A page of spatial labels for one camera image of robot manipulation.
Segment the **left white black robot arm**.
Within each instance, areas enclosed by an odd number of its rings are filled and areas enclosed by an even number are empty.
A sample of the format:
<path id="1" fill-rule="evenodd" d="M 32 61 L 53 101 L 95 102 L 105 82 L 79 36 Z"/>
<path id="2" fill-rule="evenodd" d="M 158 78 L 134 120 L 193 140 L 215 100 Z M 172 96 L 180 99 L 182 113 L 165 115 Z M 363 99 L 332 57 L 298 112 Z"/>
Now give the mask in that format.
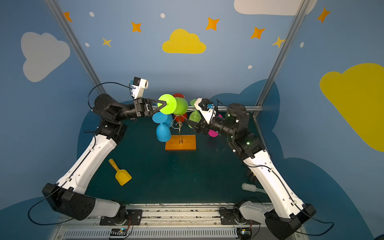
<path id="1" fill-rule="evenodd" d="M 70 170 L 55 184 L 46 184 L 42 193 L 53 211 L 76 220 L 90 217 L 118 218 L 125 216 L 122 204 L 89 197 L 88 185 L 102 162 L 125 136 L 124 120 L 151 117 L 170 104 L 162 100 L 137 98 L 125 105 L 108 94 L 95 99 L 93 113 L 100 116 L 100 125 L 93 139 Z"/>

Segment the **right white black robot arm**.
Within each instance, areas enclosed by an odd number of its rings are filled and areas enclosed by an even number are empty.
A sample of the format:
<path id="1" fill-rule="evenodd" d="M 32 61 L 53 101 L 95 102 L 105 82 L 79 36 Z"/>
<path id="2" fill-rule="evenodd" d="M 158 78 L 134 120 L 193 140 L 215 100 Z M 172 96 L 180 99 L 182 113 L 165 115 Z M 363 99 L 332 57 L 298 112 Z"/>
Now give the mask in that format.
<path id="1" fill-rule="evenodd" d="M 226 107 L 226 113 L 220 117 L 218 107 L 209 99 L 199 98 L 194 106 L 202 118 L 199 122 L 186 122 L 196 133 L 214 131 L 226 137 L 229 147 L 255 175 L 271 200 L 271 205 L 239 202 L 234 206 L 236 221 L 264 224 L 279 240 L 293 235 L 316 210 L 294 194 L 275 168 L 262 141 L 249 131 L 251 116 L 246 107 L 230 104 Z"/>

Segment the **pink wine glass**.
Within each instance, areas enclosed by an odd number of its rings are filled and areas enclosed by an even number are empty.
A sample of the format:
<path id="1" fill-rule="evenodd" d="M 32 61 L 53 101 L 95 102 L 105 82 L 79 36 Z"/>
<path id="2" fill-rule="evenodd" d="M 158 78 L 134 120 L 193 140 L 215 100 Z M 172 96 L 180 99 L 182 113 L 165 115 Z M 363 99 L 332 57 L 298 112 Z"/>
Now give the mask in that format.
<path id="1" fill-rule="evenodd" d="M 223 116 L 222 116 L 221 114 L 216 115 L 216 116 L 213 117 L 213 119 L 211 120 L 211 124 L 215 121 L 215 118 L 216 118 L 216 117 L 220 117 L 220 118 L 222 118 Z M 218 133 L 217 131 L 215 131 L 215 130 L 209 130 L 208 134 L 209 134 L 209 136 L 212 137 L 212 138 L 216 138 L 216 137 L 219 135 L 219 133 Z"/>

